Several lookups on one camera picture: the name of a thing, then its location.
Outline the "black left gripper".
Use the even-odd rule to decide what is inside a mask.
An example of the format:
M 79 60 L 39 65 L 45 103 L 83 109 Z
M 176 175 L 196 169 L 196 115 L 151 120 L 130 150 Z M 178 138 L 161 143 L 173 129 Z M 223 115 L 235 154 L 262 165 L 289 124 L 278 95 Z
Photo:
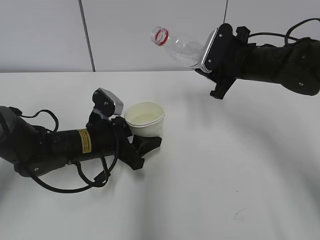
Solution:
M 91 153 L 94 156 L 113 155 L 132 170 L 142 169 L 145 162 L 142 157 L 159 148 L 162 143 L 162 138 L 159 136 L 145 137 L 139 135 L 134 135 L 132 143 L 130 143 L 129 137 L 133 134 L 129 125 L 121 116 L 112 119 L 90 116 L 86 129 L 89 132 Z

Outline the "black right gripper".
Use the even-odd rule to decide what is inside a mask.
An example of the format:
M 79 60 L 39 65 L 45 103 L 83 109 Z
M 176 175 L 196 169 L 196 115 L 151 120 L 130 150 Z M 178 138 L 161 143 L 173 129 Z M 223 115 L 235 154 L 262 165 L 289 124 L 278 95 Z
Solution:
M 231 42 L 217 69 L 211 73 L 203 72 L 199 64 L 195 72 L 216 83 L 210 96 L 222 100 L 233 83 L 241 76 L 242 65 L 248 53 L 248 39 L 250 30 L 245 26 L 236 29 Z

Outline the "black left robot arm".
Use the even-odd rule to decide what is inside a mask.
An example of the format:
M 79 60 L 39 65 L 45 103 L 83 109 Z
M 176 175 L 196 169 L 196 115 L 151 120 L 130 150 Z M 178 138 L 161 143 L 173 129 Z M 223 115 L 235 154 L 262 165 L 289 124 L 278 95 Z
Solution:
M 144 166 L 144 155 L 159 148 L 159 136 L 133 134 L 123 117 L 102 119 L 91 113 L 83 129 L 50 131 L 27 123 L 17 110 L 1 106 L 0 113 L 9 128 L 0 132 L 0 156 L 12 163 L 23 177 L 27 169 L 36 176 L 63 168 L 67 164 L 116 156 L 132 170 Z

